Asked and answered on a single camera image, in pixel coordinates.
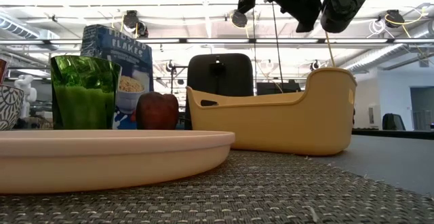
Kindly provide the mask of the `blue Frosted Flakes cereal box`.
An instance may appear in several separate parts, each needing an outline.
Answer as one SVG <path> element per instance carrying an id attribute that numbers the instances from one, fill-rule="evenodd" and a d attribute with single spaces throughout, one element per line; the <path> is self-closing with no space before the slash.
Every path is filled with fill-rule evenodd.
<path id="1" fill-rule="evenodd" d="M 138 99 L 154 90 L 152 48 L 120 31 L 95 24 L 83 30 L 80 55 L 121 66 L 113 128 L 135 130 Z"/>

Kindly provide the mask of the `yellow plastic basket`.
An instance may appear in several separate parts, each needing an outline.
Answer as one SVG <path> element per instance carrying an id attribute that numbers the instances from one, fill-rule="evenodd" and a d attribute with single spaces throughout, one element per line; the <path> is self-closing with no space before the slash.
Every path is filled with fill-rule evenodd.
<path id="1" fill-rule="evenodd" d="M 351 72 L 321 68 L 303 92 L 221 96 L 186 89 L 194 130 L 235 134 L 233 149 L 335 155 L 351 142 L 357 82 Z"/>

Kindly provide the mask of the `red apple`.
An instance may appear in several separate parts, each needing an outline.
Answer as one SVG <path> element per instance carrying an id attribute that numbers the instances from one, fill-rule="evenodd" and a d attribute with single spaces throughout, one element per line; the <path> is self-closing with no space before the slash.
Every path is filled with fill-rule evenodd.
<path id="1" fill-rule="evenodd" d="M 173 94 L 148 92 L 142 94 L 136 106 L 138 130 L 175 130 L 179 104 Z"/>

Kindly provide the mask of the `red faceted glass cup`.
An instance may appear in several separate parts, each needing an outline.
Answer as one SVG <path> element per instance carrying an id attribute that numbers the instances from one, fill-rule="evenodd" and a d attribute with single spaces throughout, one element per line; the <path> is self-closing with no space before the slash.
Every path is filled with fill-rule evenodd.
<path id="1" fill-rule="evenodd" d="M 2 84 L 5 79 L 7 66 L 8 66 L 7 61 L 0 58 L 0 84 Z"/>

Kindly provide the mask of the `patterned bowl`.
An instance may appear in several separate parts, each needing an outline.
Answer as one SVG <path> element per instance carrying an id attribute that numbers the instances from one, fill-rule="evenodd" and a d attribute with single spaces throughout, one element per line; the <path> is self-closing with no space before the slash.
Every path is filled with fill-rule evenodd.
<path id="1" fill-rule="evenodd" d="M 0 84 L 0 131 L 11 130 L 20 117 L 24 91 Z"/>

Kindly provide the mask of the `black and silver toaster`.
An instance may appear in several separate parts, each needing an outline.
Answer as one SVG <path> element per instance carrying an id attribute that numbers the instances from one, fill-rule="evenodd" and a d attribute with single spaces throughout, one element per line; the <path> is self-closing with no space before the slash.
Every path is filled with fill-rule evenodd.
<path id="1" fill-rule="evenodd" d="M 245 54 L 203 54 L 187 70 L 186 130 L 241 132 L 248 129 L 245 107 L 231 107 L 254 95 L 252 61 Z"/>

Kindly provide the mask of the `black monitor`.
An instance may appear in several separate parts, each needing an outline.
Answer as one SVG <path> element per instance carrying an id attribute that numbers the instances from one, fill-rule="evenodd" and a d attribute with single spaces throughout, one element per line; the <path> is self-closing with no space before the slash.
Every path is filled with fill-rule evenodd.
<path id="1" fill-rule="evenodd" d="M 298 83 L 257 83 L 257 95 L 301 92 Z"/>

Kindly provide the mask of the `black office chair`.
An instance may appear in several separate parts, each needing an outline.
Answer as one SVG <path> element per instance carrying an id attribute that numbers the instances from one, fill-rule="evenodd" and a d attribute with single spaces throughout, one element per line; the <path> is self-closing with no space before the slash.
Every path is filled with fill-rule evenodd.
<path id="1" fill-rule="evenodd" d="M 383 130 L 398 130 L 405 131 L 403 120 L 400 115 L 394 113 L 386 113 L 382 118 Z"/>

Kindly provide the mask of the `green faceted glass cup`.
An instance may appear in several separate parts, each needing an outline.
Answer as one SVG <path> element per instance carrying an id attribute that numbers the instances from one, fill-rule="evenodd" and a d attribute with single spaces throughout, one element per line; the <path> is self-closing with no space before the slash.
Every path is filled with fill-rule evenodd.
<path id="1" fill-rule="evenodd" d="M 110 130 L 121 66 L 88 56 L 50 59 L 55 130 Z"/>

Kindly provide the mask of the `black neighbouring table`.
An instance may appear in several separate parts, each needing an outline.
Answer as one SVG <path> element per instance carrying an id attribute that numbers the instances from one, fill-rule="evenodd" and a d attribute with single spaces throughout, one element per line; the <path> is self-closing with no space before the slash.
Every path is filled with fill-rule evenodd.
<path id="1" fill-rule="evenodd" d="M 434 131 L 403 131 L 403 130 L 374 130 L 374 129 L 352 129 L 353 135 L 412 138 L 434 141 Z"/>

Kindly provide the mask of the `grey woven placemat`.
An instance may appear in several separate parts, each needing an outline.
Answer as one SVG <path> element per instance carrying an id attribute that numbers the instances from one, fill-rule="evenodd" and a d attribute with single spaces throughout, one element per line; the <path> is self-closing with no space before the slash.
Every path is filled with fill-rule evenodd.
<path id="1" fill-rule="evenodd" d="M 209 172 L 156 185 L 0 195 L 0 224 L 434 224 L 434 196 L 309 157 L 232 151 Z"/>

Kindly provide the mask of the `pale round plate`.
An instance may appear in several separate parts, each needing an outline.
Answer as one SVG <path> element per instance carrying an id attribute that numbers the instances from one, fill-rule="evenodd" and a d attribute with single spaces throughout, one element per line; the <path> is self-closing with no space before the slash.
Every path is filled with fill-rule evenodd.
<path id="1" fill-rule="evenodd" d="M 0 132 L 0 193 L 135 187 L 193 176 L 228 157 L 232 132 L 11 130 Z"/>

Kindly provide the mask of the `silver ceiling air duct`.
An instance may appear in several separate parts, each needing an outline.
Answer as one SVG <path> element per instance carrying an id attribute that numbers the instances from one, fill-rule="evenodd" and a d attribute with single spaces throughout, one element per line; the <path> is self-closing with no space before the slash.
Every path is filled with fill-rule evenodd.
<path id="1" fill-rule="evenodd" d="M 434 39 L 434 20 L 430 20 L 409 31 L 413 39 Z M 372 49 L 363 54 L 348 60 L 341 68 L 350 72 L 367 71 L 372 67 L 410 53 L 415 48 L 410 47 L 410 43 L 395 43 L 380 49 Z"/>

